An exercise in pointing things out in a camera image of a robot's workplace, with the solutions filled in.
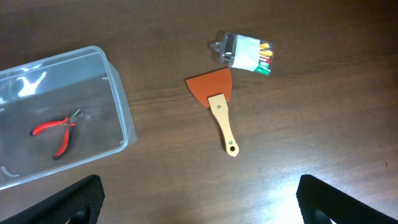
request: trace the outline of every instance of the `wood grain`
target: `wood grain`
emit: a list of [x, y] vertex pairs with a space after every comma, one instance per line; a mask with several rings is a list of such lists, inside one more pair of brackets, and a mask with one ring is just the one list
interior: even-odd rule
[[[0, 191], [0, 220], [98, 174], [98, 223], [302, 223], [312, 174], [398, 218], [398, 8], [394, 0], [0, 2], [0, 69], [100, 46], [123, 81], [138, 142]], [[233, 70], [240, 152], [184, 79], [221, 68], [219, 32], [275, 43], [270, 77]]]

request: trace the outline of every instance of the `pliers handle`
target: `pliers handle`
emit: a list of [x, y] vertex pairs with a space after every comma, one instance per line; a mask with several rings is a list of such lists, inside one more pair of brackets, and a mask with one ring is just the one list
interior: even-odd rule
[[68, 121], [69, 121], [69, 116], [67, 116], [63, 121], [49, 121], [46, 123], [42, 123], [39, 126], [37, 126], [35, 129], [33, 129], [33, 131], [30, 132], [30, 136], [39, 135], [47, 128], [55, 127], [61, 124], [68, 124]]

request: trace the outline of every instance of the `clear plastic box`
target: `clear plastic box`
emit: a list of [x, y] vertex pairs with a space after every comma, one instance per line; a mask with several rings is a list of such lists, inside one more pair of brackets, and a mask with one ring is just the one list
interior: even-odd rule
[[[81, 109], [65, 155], [66, 125], [30, 132]], [[0, 190], [122, 151], [136, 141], [119, 73], [99, 47], [0, 72]]]

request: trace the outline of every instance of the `pliers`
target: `pliers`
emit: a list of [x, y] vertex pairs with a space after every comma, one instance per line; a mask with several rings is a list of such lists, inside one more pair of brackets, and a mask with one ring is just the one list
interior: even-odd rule
[[33, 129], [33, 131], [30, 132], [30, 135], [37, 136], [41, 132], [46, 130], [47, 128], [66, 124], [67, 130], [63, 137], [61, 148], [52, 157], [52, 159], [55, 161], [59, 160], [64, 155], [65, 151], [67, 150], [70, 137], [72, 136], [73, 127], [76, 126], [76, 121], [82, 117], [84, 117], [83, 112], [81, 112], [80, 110], [77, 110], [70, 117], [66, 116], [65, 119], [62, 121], [49, 121], [49, 122], [42, 123], [42, 124], [38, 125], [35, 129]]

